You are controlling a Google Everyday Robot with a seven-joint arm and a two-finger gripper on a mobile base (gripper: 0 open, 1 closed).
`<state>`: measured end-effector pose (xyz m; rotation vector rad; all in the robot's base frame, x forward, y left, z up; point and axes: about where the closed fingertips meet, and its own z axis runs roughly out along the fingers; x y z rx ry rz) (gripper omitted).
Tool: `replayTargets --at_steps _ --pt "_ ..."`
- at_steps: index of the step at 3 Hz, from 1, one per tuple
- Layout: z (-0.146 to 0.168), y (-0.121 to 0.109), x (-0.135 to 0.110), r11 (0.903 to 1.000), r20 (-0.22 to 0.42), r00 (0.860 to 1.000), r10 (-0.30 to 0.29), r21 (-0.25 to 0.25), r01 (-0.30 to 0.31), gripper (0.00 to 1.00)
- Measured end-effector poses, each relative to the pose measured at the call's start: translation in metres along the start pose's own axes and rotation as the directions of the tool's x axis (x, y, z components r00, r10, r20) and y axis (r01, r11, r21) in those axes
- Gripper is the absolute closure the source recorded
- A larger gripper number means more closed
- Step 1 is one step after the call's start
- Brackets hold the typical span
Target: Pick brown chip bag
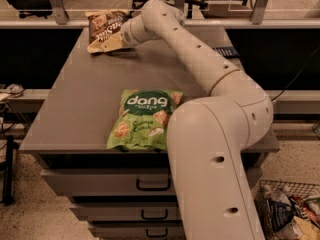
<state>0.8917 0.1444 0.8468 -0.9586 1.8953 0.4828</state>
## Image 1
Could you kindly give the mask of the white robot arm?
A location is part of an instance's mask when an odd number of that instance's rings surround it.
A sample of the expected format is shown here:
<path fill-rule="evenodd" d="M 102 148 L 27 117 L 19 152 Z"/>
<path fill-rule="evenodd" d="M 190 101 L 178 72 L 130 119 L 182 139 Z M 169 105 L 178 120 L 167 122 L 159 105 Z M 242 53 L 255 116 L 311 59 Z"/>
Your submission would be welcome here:
<path fill-rule="evenodd" d="M 109 50 L 164 40 L 205 97 L 169 120 L 167 152 L 187 240 L 265 240 L 241 160 L 273 122 L 268 94 L 183 26 L 182 12 L 148 1 L 110 39 Z"/>

